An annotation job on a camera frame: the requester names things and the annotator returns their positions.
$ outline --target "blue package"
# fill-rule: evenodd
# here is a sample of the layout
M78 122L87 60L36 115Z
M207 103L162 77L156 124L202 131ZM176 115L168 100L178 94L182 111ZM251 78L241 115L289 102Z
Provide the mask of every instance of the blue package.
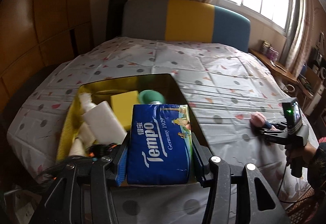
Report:
M189 179L190 166L192 144L188 106L134 105L127 183L185 184Z

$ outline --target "yellow cloth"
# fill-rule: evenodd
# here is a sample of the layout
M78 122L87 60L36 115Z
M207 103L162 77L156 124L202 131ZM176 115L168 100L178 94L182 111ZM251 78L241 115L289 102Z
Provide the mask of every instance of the yellow cloth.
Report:
M151 76L143 78L145 79L145 83L148 83L153 79ZM61 132L56 160L61 161L68 156L71 145L77 137L79 128L84 121L82 118L84 111L79 101L79 95L81 93L92 94L92 101L95 104L99 104L103 101L108 101L110 104L110 98L112 95L135 91L138 89L138 85L138 76L130 76L102 80L80 86L66 116Z

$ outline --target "green lid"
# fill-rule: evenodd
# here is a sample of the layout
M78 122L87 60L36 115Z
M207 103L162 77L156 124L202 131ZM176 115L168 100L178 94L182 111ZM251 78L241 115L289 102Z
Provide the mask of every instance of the green lid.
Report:
M141 104L149 104L153 101L160 101L161 104L165 104L165 98L161 93L154 90L144 90L138 95L138 101Z

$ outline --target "bed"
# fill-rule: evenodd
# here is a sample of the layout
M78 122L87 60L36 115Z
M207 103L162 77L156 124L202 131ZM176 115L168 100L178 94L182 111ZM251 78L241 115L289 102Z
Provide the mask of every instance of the bed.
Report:
M106 78L170 73L197 117L209 148L226 162L259 167L277 191L285 167L284 147L266 144L249 125L262 112L270 122L284 119L287 95L266 67L247 53L250 22L209 4L187 0L131 0L124 8L122 36L58 66L23 103L7 139L29 173L52 166L67 110L81 84ZM309 126L309 141L318 142ZM309 188L286 171L280 199L295 201ZM120 223L199 223L208 190L183 187L116 188ZM232 187L230 223L235 222Z

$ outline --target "person's arm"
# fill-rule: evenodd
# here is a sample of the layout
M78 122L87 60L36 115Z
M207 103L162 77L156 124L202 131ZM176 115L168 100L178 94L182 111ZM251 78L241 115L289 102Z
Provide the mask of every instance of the person's arm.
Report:
M285 154L291 160L302 156L308 165L308 182L311 187L326 192L326 143L320 143L318 149L313 147L309 142L304 147L289 150L286 146Z

